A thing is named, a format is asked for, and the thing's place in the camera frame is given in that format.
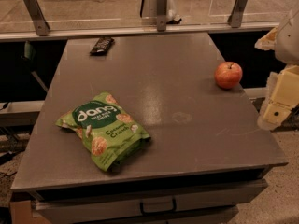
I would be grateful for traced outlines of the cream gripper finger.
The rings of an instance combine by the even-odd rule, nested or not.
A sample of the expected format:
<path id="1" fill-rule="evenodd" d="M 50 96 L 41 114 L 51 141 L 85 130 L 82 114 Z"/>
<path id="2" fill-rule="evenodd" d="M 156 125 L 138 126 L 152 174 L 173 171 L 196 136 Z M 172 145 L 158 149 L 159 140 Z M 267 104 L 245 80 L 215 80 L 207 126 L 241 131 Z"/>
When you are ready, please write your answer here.
<path id="1" fill-rule="evenodd" d="M 266 35 L 257 40 L 254 47 L 260 50 L 273 50 L 275 48 L 277 31 L 277 27 L 271 29 Z"/>
<path id="2" fill-rule="evenodd" d="M 279 73 L 270 73 L 257 124 L 261 129 L 275 130 L 298 105 L 299 66 L 287 65 Z"/>

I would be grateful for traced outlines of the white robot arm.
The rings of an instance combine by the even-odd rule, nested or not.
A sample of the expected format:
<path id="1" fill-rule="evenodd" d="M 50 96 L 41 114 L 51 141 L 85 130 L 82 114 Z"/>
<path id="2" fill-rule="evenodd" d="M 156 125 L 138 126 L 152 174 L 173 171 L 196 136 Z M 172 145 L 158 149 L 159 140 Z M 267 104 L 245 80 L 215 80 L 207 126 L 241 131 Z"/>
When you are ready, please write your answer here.
<path id="1" fill-rule="evenodd" d="M 286 64 L 279 73 L 270 73 L 257 120 L 261 129 L 274 130 L 299 105 L 299 5 L 290 10 L 278 27 L 258 39 L 254 47 L 273 50 L 275 58 Z"/>

